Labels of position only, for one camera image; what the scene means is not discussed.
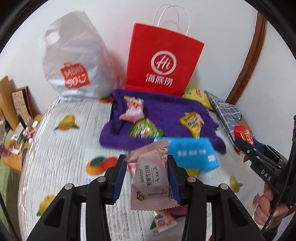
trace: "bag handle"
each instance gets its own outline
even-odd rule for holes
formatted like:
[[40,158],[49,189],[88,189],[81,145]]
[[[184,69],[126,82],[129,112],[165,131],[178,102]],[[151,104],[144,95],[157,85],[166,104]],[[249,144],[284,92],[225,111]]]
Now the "bag handle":
[[[154,26],[155,19],[156,19],[156,15],[157,15],[159,9],[160,9],[162,6],[172,6],[172,5],[171,5],[171,4],[163,4],[163,5],[160,5],[160,6],[159,6],[159,8],[157,9],[156,14],[155,14],[155,16],[154,16],[154,20],[153,20],[153,24],[152,24],[152,26]],[[177,25],[176,32],[177,32],[178,27],[179,27],[179,22],[180,22],[180,14],[179,14],[179,11],[178,11],[178,25]]]
[[188,12],[188,10],[187,10],[186,8],[184,8],[184,7],[182,7],[182,6],[179,6],[179,5],[170,5],[170,6],[166,7],[165,10],[163,11],[163,13],[161,14],[159,20],[158,20],[157,27],[159,26],[159,23],[160,23],[160,20],[161,20],[163,14],[164,14],[165,11],[166,11],[168,8],[170,8],[170,7],[180,7],[180,8],[183,8],[184,10],[186,10],[186,12],[187,12],[187,14],[188,14],[188,28],[187,28],[187,32],[186,32],[186,36],[187,36],[188,31],[189,31],[189,26],[190,26],[190,15],[189,15],[189,12]]

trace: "metal screw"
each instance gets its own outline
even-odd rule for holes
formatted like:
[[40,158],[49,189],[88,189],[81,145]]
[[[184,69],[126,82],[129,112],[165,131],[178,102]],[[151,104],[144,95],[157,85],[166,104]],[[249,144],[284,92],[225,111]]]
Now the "metal screw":
[[101,177],[98,177],[97,181],[100,183],[103,183],[104,181],[106,181],[106,178],[101,176]]
[[66,190],[70,190],[72,187],[73,187],[73,185],[71,183],[68,183],[65,185]]
[[220,187],[221,187],[221,189],[223,189],[223,190],[227,190],[227,189],[228,189],[228,185],[225,184],[225,183],[222,183],[222,184],[220,185]]
[[187,181],[189,181],[189,182],[193,183],[193,182],[195,182],[195,181],[196,181],[196,178],[195,178],[195,177],[193,177],[193,176],[190,176],[190,177],[187,177]]

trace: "gray checkered fabric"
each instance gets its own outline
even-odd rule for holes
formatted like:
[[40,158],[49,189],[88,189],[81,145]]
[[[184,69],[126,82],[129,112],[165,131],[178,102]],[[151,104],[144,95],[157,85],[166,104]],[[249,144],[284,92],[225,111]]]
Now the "gray checkered fabric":
[[231,143],[234,145],[234,126],[239,125],[236,120],[242,119],[242,114],[235,105],[225,103],[223,100],[205,91],[209,101],[215,110],[219,121],[226,131]]

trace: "purple cloth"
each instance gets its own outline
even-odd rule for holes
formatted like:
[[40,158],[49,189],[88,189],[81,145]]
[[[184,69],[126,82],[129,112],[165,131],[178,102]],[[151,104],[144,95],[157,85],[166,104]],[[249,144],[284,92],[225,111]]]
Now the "purple cloth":
[[192,137],[179,119],[185,116],[185,112],[199,113],[205,122],[201,128],[200,136],[208,137],[216,151],[226,153],[224,142],[215,133],[219,125],[212,120],[201,103],[170,95],[122,89],[114,90],[111,95],[114,97],[114,108],[110,121],[103,127],[100,135],[100,144],[103,147],[134,150],[153,142],[153,138],[128,137],[127,134],[133,123],[119,120],[119,116],[127,110],[124,96],[134,96],[144,100],[145,116],[163,130],[165,137]]

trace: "blue gripper pad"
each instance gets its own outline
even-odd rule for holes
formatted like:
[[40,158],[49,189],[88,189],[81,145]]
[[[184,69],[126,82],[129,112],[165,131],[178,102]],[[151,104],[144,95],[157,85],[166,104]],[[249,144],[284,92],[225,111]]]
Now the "blue gripper pad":
[[114,167],[114,171],[117,171],[117,176],[113,184],[113,195],[111,200],[116,203],[120,196],[124,177],[126,175],[127,163],[125,162],[125,155],[120,155],[117,164]]
[[180,183],[177,179],[177,175],[175,172],[175,169],[172,165],[172,162],[170,158],[168,158],[168,179],[170,182],[170,187],[172,189],[174,199],[177,201],[177,203],[180,205],[182,202],[181,194],[180,194]]

